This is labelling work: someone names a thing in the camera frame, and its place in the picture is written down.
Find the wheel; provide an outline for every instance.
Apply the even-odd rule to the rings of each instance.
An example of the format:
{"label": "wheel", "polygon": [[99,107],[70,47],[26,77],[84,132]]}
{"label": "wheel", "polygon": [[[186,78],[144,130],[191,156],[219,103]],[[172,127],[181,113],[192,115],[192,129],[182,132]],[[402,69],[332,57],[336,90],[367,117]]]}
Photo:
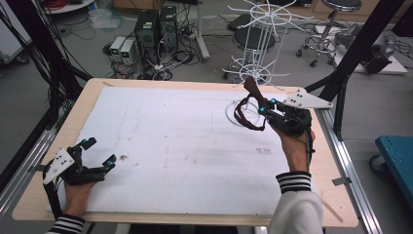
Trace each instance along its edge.
{"label": "wheel", "polygon": [[19,64],[28,64],[28,58],[25,54],[20,54],[16,57],[16,62]]}
{"label": "wheel", "polygon": [[383,174],[388,170],[388,166],[382,155],[374,155],[370,158],[370,169],[375,174]]}
{"label": "wheel", "polygon": [[327,62],[328,65],[332,65],[333,63],[334,63],[334,58],[329,59]]}
{"label": "wheel", "polygon": [[316,61],[316,60],[313,60],[313,61],[310,63],[310,66],[311,66],[311,67],[317,66],[317,61]]}

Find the cardboard box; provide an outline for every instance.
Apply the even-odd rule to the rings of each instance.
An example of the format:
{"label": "cardboard box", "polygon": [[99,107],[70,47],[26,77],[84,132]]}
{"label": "cardboard box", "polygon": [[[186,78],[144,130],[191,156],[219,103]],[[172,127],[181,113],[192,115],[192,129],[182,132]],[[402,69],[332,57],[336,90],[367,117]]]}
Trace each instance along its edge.
{"label": "cardboard box", "polygon": [[161,9],[164,0],[114,0],[117,10],[127,13],[138,13],[141,9]]}

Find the human hand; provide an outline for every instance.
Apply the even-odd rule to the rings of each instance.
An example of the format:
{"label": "human hand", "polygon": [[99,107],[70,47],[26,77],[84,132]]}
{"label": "human hand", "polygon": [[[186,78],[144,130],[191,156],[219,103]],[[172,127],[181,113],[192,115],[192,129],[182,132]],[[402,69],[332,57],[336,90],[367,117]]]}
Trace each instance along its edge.
{"label": "human hand", "polygon": [[[287,136],[280,130],[272,127],[273,130],[280,136],[282,141],[282,150],[285,153],[285,158],[291,172],[308,172],[309,165],[307,159],[307,139],[305,134],[298,137]],[[312,141],[316,135],[311,131]]]}
{"label": "human hand", "polygon": [[82,185],[69,185],[64,183],[66,193],[66,211],[67,215],[81,217],[89,203],[89,195],[92,187],[96,182],[85,183]]}

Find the red cable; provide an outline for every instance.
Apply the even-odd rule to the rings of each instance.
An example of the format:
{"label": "red cable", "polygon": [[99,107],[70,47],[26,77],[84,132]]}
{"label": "red cable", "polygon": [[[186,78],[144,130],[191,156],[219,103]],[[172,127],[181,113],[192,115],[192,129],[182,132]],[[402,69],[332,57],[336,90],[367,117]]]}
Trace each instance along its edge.
{"label": "red cable", "polygon": [[55,11],[66,6],[66,0],[46,0],[44,8],[46,10]]}

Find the black stand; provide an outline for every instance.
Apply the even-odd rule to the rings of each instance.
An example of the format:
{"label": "black stand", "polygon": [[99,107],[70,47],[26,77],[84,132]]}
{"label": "black stand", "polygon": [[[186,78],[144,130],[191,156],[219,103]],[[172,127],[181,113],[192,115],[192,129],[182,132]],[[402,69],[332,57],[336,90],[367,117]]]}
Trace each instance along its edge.
{"label": "black stand", "polygon": [[341,127],[347,83],[350,76],[403,2],[404,0],[381,0],[337,68],[327,77],[305,88],[307,92],[312,92],[325,86],[319,97],[328,101],[333,101],[337,96],[333,130],[340,140],[343,140]]}

